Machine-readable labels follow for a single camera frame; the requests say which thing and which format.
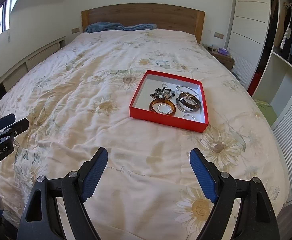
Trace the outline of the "amber resin bangle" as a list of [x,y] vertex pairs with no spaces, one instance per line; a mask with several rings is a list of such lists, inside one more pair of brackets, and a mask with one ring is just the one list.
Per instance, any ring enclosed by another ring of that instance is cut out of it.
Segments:
[[149,111],[174,116],[176,113],[176,106],[167,99],[154,99],[149,104]]

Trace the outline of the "red jewelry box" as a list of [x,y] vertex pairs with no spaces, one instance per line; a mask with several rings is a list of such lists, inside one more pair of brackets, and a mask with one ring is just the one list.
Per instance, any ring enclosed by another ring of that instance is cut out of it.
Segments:
[[[149,111],[154,99],[167,99],[176,106],[174,116]],[[174,74],[147,70],[129,105],[130,117],[202,133],[209,118],[200,81]]]

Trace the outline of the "twisted silver bangle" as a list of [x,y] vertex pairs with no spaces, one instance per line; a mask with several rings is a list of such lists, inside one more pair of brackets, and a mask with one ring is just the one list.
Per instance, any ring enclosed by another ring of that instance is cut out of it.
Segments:
[[170,115],[173,112],[173,108],[167,103],[159,103],[157,111],[161,114]]

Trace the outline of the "floral cream bedspread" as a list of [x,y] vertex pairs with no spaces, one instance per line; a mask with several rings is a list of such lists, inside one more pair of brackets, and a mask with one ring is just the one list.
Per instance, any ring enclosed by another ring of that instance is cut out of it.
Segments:
[[[129,115],[147,70],[203,85],[203,133]],[[60,178],[104,147],[109,161],[85,206],[102,239],[196,239],[213,205],[189,163],[193,148],[234,178],[259,177],[275,213],[289,185],[261,111],[192,35],[178,31],[81,34],[28,72],[0,100],[0,117],[29,120],[0,163],[4,217],[18,226],[36,178]]]

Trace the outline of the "blue pillow left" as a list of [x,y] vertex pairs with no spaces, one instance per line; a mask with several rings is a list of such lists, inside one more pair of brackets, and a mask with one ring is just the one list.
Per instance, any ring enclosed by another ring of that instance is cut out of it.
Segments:
[[112,23],[112,22],[96,22],[93,24],[89,24],[85,28],[85,33],[96,33],[107,30],[123,30],[124,26],[120,23]]

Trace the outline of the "blue pillow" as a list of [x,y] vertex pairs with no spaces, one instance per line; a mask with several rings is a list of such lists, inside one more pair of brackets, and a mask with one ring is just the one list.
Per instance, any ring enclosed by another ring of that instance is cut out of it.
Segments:
[[153,30],[157,29],[157,25],[154,23],[142,23],[123,28],[123,31],[137,31],[137,30]]
[[93,24],[89,24],[85,28],[85,33],[96,33],[107,30],[123,30],[124,26],[120,23],[112,23],[112,22],[96,22]]

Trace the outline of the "wooden nightstand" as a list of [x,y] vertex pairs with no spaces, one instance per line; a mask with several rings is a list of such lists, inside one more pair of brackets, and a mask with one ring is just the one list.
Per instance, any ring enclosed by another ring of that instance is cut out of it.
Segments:
[[208,45],[203,45],[204,48],[213,55],[214,58],[216,58],[221,64],[223,64],[230,72],[233,70],[233,66],[235,63],[235,60],[229,56],[229,55],[224,55],[218,52],[218,49],[208,46]]

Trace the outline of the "blue pillow right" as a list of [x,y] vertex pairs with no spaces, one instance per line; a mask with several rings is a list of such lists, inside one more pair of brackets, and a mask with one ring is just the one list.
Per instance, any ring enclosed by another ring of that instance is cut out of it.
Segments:
[[154,23],[142,23],[123,28],[123,31],[137,31],[137,30],[153,30],[157,29],[157,25]]

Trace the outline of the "purple tissue box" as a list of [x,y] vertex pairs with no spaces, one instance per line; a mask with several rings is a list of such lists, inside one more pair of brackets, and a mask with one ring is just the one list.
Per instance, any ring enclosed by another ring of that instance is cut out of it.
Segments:
[[222,55],[228,55],[228,51],[225,48],[219,48],[218,53],[220,53]]

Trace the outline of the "white wardrobe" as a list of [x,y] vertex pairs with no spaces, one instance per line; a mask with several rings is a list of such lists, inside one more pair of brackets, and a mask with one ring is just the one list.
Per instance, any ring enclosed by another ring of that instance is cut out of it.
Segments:
[[258,70],[253,101],[267,104],[275,114],[269,125],[285,170],[285,204],[292,204],[292,64],[275,52],[280,6],[292,0],[235,0],[228,50],[234,73],[249,90]]

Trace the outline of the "wooden headboard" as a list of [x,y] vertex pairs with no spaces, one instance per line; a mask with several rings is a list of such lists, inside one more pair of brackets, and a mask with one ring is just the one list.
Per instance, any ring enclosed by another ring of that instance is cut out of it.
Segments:
[[122,25],[154,23],[159,29],[184,31],[201,42],[205,12],[170,4],[125,3],[81,12],[82,28],[95,22],[118,22]]

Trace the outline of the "low white wall cabinet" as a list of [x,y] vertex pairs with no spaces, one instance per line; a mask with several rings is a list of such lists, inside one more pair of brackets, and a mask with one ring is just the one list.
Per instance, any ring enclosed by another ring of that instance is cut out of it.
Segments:
[[0,100],[30,70],[66,45],[65,37],[37,49],[23,58],[0,77]]

